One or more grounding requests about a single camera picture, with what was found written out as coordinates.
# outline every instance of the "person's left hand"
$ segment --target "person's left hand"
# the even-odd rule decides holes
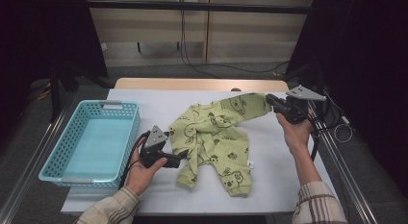
[[[144,142],[145,137],[137,143],[137,148],[132,156],[130,164],[136,162],[129,169],[129,178],[126,186],[132,189],[137,195],[141,195],[150,185],[155,173],[166,164],[167,159],[161,158],[157,160],[150,168],[146,168],[141,164],[139,157],[139,147]]]

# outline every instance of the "wire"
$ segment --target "wire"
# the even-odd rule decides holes
[[[341,112],[345,113],[344,110],[342,110],[342,108],[340,108],[335,102],[334,100],[330,97],[329,93],[324,89],[323,90],[324,94],[326,94],[327,98],[329,98],[330,102],[337,108],[339,109]]]
[[[142,138],[144,138],[144,137],[148,137],[149,135],[150,135],[150,131],[147,131],[146,133],[143,133],[143,134],[140,135],[140,137],[138,137],[138,139],[135,141],[135,144],[134,144],[133,147],[132,147],[132,150],[131,150],[131,152],[130,152],[130,155],[129,155],[129,158],[128,158],[128,161],[127,161],[126,165],[129,165],[130,160],[132,159],[132,156],[133,156],[133,154],[135,153],[136,146],[138,145],[138,143],[140,142],[140,140],[141,140]],[[128,172],[129,172],[129,169],[130,169],[131,166],[125,167],[125,169],[123,170],[122,176],[121,176],[121,178],[120,178],[119,188],[122,188],[122,187],[125,185],[125,180],[126,180],[126,178],[127,178],[127,174],[128,174]]]
[[[340,140],[338,137],[338,131],[339,128],[341,127],[347,127],[348,130],[350,131],[350,137],[348,137],[346,140]],[[349,142],[351,140],[351,138],[353,137],[353,129],[351,129],[351,127],[347,124],[340,124],[336,127],[336,129],[334,130],[334,138],[339,142],[339,143],[346,143]]]
[[[134,161],[133,163],[131,163],[131,164],[129,165],[129,167],[128,167],[128,170],[130,170],[134,164],[136,164],[137,162],[140,162],[140,161],[142,161],[142,159],[136,160],[136,161]]]
[[[186,19],[185,19],[185,15],[184,15],[184,11],[181,11],[181,49],[180,49],[180,56],[181,59],[183,61],[183,63],[187,66],[192,67],[195,71],[200,72],[200,73],[204,73],[207,74],[209,76],[212,76],[214,78],[219,78],[218,76],[208,73],[208,72],[204,72],[202,70],[199,70],[197,67],[201,67],[201,66],[220,66],[220,67],[228,67],[228,68],[232,68],[232,69],[236,69],[242,72],[249,72],[249,73],[268,73],[268,72],[272,72],[274,71],[275,73],[275,80],[277,80],[277,69],[280,68],[281,66],[289,63],[289,61],[285,61],[285,62],[280,62],[279,64],[277,64],[276,66],[274,66],[271,69],[267,69],[267,70],[248,70],[248,69],[243,69],[243,68],[239,68],[239,67],[235,67],[235,66],[231,66],[231,65],[226,65],[226,64],[220,64],[220,63],[203,63],[203,64],[192,64],[190,62],[189,59],[189,55],[188,55],[188,51],[187,51],[187,45],[186,45]]]

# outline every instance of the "human hand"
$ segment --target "human hand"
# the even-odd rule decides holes
[[[166,158],[157,160],[150,168],[146,168],[141,164],[139,157],[139,147],[144,142],[145,137],[137,143],[137,148],[131,159],[131,168],[129,169],[129,178],[126,186],[132,189],[137,195],[141,195],[150,185],[155,173],[162,168],[166,162]]]
[[[305,151],[308,153],[307,144],[309,135],[313,130],[310,121],[306,119],[299,124],[293,125],[281,113],[277,113],[276,117],[283,128],[285,141],[291,154],[296,157],[299,154],[304,154]]]

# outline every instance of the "black cable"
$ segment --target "black cable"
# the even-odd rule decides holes
[[[330,124],[330,126],[327,126],[327,127],[326,127],[326,129],[328,130],[328,129],[332,129],[332,128],[337,127],[337,126],[341,123],[341,121],[342,121],[342,116],[345,116],[345,111],[344,111],[342,108],[340,108],[340,107],[334,102],[334,100],[330,97],[330,95],[327,93],[326,90],[323,90],[323,92],[324,92],[324,94],[327,96],[327,98],[329,99],[329,100],[328,100],[328,105],[330,106],[331,112],[332,112],[332,114],[333,114],[333,121],[332,121],[332,123]],[[337,108],[337,110],[338,110],[338,116],[336,115],[333,106]]]
[[[330,120],[330,125],[327,125],[327,124],[326,124],[326,127],[325,127],[324,129],[321,129],[321,130],[329,130],[329,129],[331,129],[331,128],[336,127],[336,126],[340,123],[340,117],[337,117],[337,115],[335,114],[335,112],[334,112],[334,110],[333,110],[333,107],[332,107],[332,104],[330,103],[330,101],[327,102],[326,105],[327,105],[327,108],[326,108],[326,110],[323,112],[322,117],[324,118],[324,120],[326,120],[326,119],[327,119],[327,115],[331,112],[333,118],[332,118],[332,120]]]
[[[137,162],[140,162],[140,161],[142,161],[142,159],[136,160],[136,161],[134,161],[133,163],[131,163],[131,164],[129,165],[129,167],[128,167],[128,171],[132,168],[132,166],[133,166],[134,164],[136,164]]]
[[[319,129],[316,126],[316,122],[315,119],[312,119],[310,117],[310,115],[308,113],[306,113],[304,110],[302,110],[299,106],[292,104],[292,106],[297,109],[299,112],[301,112],[310,122],[310,124],[312,125],[313,128],[313,132],[312,134],[318,134],[317,136],[313,136],[314,137],[314,145],[313,145],[313,149],[312,149],[312,153],[310,155],[310,158],[312,159],[312,161],[315,161],[315,157],[316,154],[318,153],[318,148],[319,148],[319,132],[321,131],[321,129]]]
[[[289,61],[285,61],[285,62],[280,62],[279,64],[277,64],[276,66],[274,66],[271,69],[267,69],[267,70],[261,70],[261,71],[257,71],[257,70],[248,70],[248,69],[243,69],[243,68],[239,68],[239,67],[235,67],[235,66],[231,66],[231,65],[226,65],[226,64],[220,64],[220,63],[205,63],[205,64],[192,64],[190,62],[189,59],[189,55],[187,52],[187,45],[186,45],[186,20],[185,20],[185,16],[184,16],[184,11],[181,11],[181,17],[182,17],[182,22],[181,22],[181,49],[180,49],[180,56],[181,59],[183,61],[183,63],[187,66],[192,67],[195,71],[199,72],[199,73],[204,73],[207,74],[209,76],[212,76],[214,78],[218,78],[218,76],[208,73],[208,72],[204,72],[202,70],[197,69],[197,67],[201,67],[201,66],[220,66],[220,67],[228,67],[228,68],[232,68],[232,69],[236,69],[239,71],[243,71],[243,72],[250,72],[250,73],[267,73],[267,72],[272,72],[275,71],[275,80],[277,80],[277,69],[281,66],[283,66],[286,63],[289,63]],[[184,47],[184,55],[186,56],[186,60],[184,60],[184,55],[183,55],[183,47]]]
[[[146,133],[143,133],[140,135],[140,137],[138,137],[138,139],[136,140],[135,144],[132,147],[132,151],[130,152],[129,155],[129,159],[127,161],[127,163],[125,164],[125,168],[123,170],[122,176],[120,178],[120,183],[119,183],[119,189],[121,189],[124,185],[125,185],[125,181],[127,178],[127,174],[129,172],[130,166],[128,167],[128,165],[130,164],[130,160],[132,159],[133,154],[135,153],[136,150],[136,146],[138,145],[139,141],[144,138],[144,137],[148,137],[150,135],[150,131],[147,131]]]

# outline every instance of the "metal rail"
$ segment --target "metal rail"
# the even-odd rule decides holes
[[[316,104],[313,101],[309,101],[309,106],[312,109],[312,117],[317,118],[318,116],[316,114],[317,110]],[[350,170],[348,169],[342,157],[342,154],[340,153],[340,150],[335,140],[333,139],[329,131],[326,129],[327,128],[326,124],[316,119],[316,126],[318,129],[321,130],[319,132],[320,138],[323,140],[325,146],[327,147],[327,150],[333,160],[333,163],[339,170],[342,181],[351,199],[353,200],[357,212],[360,214],[363,222],[367,224],[371,223],[376,224],[377,220],[374,217],[370,204],[367,201],[364,194],[362,193],[361,189],[357,186],[353,176],[350,173]]]
[[[17,183],[14,185],[12,192],[9,194],[3,207],[0,210],[0,224],[12,223],[17,209],[23,201],[24,196],[31,185],[31,182],[33,181],[35,173],[38,172],[41,167],[40,164],[44,162],[44,158],[46,158],[45,153],[50,149],[51,142],[60,129],[64,121],[68,105],[72,102],[73,98],[74,92],[69,93],[62,111],[56,117],[55,121],[51,122],[48,125],[44,136],[39,142],[36,152],[30,159],[23,173],[19,177]]]
[[[101,9],[134,9],[134,10],[176,10],[176,11],[209,11],[209,12],[262,12],[284,14],[310,14],[317,12],[311,7],[216,4],[191,2],[146,2],[120,0],[25,0],[25,2],[47,7],[88,7]]]

